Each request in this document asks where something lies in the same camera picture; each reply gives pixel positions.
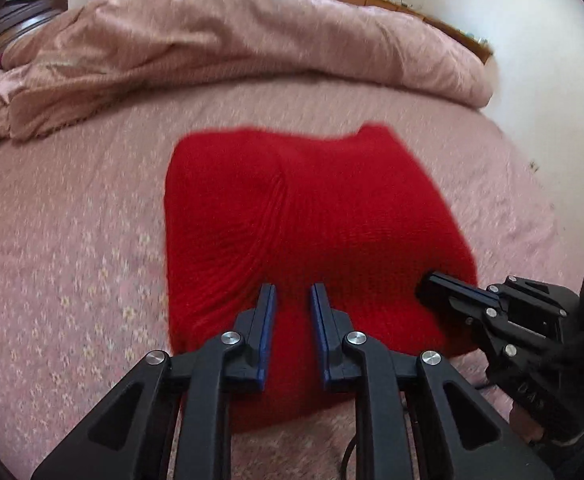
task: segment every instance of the silver rivet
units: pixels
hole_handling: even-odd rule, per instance
[[[367,341],[367,336],[363,332],[350,332],[347,334],[347,340],[352,343],[352,345],[362,345]]]
[[[430,366],[436,366],[441,362],[441,354],[433,350],[425,350],[421,354],[423,362]]]
[[[241,340],[241,334],[230,330],[230,332],[224,332],[221,334],[221,342],[224,345],[236,345]]]
[[[146,363],[149,365],[159,365],[165,361],[165,352],[161,350],[152,350],[146,354]]]
[[[507,357],[514,357],[517,354],[518,350],[514,345],[505,345],[505,355]]]

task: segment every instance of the black cable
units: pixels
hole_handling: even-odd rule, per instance
[[[347,480],[347,464],[352,456],[354,448],[357,446],[357,436],[353,436],[352,440],[349,441],[345,452],[343,453],[343,460],[341,460],[341,469],[339,469],[339,480]]]
[[[475,390],[482,391],[487,390],[488,388],[492,388],[493,386],[496,386],[496,384],[491,381],[487,381],[483,384],[473,384],[473,386]]]

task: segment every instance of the red sweater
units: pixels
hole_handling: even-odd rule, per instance
[[[415,298],[425,272],[476,283],[472,254],[419,163],[384,126],[313,140],[254,128],[177,145],[165,182],[169,334],[192,351],[277,286],[269,376],[234,399],[235,430],[334,403],[321,391],[309,287],[390,349],[454,355],[473,348],[461,323]]]

